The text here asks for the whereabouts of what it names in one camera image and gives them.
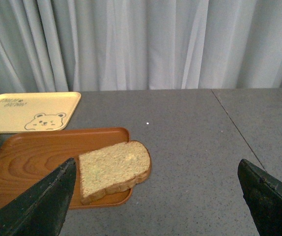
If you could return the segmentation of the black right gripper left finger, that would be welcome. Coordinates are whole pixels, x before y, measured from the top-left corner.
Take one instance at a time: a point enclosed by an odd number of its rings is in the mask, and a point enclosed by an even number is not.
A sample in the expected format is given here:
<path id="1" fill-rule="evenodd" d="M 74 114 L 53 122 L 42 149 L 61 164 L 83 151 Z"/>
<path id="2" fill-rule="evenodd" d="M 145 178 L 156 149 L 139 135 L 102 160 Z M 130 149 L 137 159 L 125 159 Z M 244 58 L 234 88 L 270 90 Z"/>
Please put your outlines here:
<path id="1" fill-rule="evenodd" d="M 0 209 L 0 236 L 57 236 L 65 222 L 76 181 L 69 158 Z"/>

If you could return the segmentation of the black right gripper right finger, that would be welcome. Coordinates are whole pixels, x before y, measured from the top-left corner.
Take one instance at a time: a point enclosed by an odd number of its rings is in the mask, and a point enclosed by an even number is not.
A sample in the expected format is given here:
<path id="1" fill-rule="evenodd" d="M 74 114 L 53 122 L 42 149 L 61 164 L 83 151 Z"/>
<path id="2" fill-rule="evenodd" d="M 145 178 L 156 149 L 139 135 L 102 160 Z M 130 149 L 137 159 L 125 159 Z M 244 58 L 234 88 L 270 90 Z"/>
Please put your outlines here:
<path id="1" fill-rule="evenodd" d="M 282 182 L 246 159 L 237 174 L 258 233 L 282 236 Z"/>

